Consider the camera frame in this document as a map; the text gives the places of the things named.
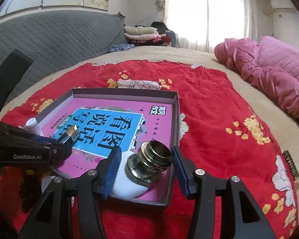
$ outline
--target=metal screw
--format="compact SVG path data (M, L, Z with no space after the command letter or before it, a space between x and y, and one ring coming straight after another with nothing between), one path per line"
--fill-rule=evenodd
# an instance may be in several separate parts
M232 177L231 177L231 180L232 180L233 182L240 182L240 178L239 178L238 176L232 176Z
M97 174L97 170L95 170L95 169L92 169L92 170L88 171L88 175L90 175L90 176L94 176L96 174Z
M195 170L195 173L196 173L197 175L204 175L206 172L205 172L203 169L196 169L196 170Z
M55 177L53 180L55 183L60 183L62 181L62 178L60 176L58 176L58 177Z

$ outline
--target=metal threaded neck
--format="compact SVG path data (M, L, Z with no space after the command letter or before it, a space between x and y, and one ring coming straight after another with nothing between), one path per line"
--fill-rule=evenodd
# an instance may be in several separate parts
M171 152L161 142L144 142L138 149L140 161L156 172L163 172L171 165Z

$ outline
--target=pink comforter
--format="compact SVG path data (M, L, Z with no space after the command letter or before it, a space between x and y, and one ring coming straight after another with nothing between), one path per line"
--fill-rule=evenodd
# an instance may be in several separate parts
M273 37L226 39L214 53L299 122L299 52Z

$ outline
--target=white curtain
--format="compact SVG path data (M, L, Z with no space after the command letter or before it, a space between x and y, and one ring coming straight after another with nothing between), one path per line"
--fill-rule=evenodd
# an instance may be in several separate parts
M166 25L181 48L214 52L225 38L257 39L256 0L166 0Z

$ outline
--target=blue cloth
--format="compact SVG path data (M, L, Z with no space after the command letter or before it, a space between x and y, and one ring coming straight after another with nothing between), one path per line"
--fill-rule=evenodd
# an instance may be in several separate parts
M120 44L111 46L109 49L109 53L118 52L118 51L126 51L134 48L134 44Z

